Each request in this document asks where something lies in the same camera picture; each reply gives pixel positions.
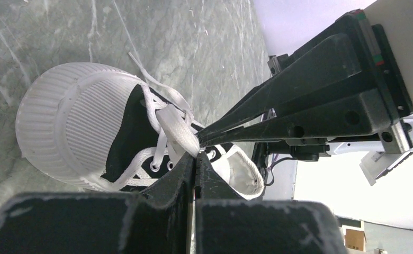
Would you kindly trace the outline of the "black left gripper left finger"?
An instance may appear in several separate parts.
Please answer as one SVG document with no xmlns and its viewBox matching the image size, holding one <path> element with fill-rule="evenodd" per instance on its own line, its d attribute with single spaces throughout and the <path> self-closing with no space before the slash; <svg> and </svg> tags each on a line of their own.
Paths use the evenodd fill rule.
<svg viewBox="0 0 413 254">
<path fill-rule="evenodd" d="M 22 193 L 0 209 L 0 253 L 186 253 L 194 159 L 142 192 Z"/>
</svg>

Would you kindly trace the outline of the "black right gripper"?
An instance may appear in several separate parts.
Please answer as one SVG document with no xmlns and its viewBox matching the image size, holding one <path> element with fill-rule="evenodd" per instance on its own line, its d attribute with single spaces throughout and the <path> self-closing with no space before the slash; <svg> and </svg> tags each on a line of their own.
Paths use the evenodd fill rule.
<svg viewBox="0 0 413 254">
<path fill-rule="evenodd" d="M 372 140 L 413 149 L 413 1 L 278 1 L 281 72 L 198 134 L 202 145 Z"/>
</svg>

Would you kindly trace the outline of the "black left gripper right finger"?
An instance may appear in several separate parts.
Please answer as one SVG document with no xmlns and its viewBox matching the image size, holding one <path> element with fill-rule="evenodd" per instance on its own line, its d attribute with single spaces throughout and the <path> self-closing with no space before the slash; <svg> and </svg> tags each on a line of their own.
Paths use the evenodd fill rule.
<svg viewBox="0 0 413 254">
<path fill-rule="evenodd" d="M 196 158 L 197 253 L 346 253 L 338 222 L 317 202 L 248 201 Z"/>
</svg>

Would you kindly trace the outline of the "white shoelace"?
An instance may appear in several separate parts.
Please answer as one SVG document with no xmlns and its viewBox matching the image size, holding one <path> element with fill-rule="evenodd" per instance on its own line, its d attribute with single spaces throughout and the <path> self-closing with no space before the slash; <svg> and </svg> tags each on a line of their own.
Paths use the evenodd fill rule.
<svg viewBox="0 0 413 254">
<path fill-rule="evenodd" d="M 91 189 L 140 191 L 169 173 L 201 146 L 200 127 L 185 99 L 168 88 L 155 91 L 150 75 L 139 78 L 101 63 L 84 62 L 78 98 L 67 117 L 66 138 L 74 171 Z"/>
</svg>

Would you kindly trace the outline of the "black white canvas sneaker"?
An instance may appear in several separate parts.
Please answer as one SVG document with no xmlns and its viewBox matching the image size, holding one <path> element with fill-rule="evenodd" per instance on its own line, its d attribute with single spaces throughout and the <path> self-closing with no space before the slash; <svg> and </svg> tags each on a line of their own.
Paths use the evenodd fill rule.
<svg viewBox="0 0 413 254">
<path fill-rule="evenodd" d="M 264 180 L 235 144 L 201 147 L 202 125 L 178 91 L 167 96 L 126 71 L 91 62 L 55 66 L 25 93 L 15 132 L 25 157 L 63 183 L 100 192 L 142 191 L 188 153 L 206 153 L 242 198 L 260 197 Z"/>
</svg>

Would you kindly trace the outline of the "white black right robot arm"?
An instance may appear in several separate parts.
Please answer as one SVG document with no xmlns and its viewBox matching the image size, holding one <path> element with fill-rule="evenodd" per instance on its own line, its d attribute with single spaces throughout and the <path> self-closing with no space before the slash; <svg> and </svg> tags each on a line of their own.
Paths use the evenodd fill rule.
<svg viewBox="0 0 413 254">
<path fill-rule="evenodd" d="M 261 168 L 276 153 L 365 152 L 374 184 L 413 153 L 413 1 L 348 11 L 297 45 L 270 57 L 271 78 L 200 131 L 200 144 L 254 142 Z"/>
</svg>

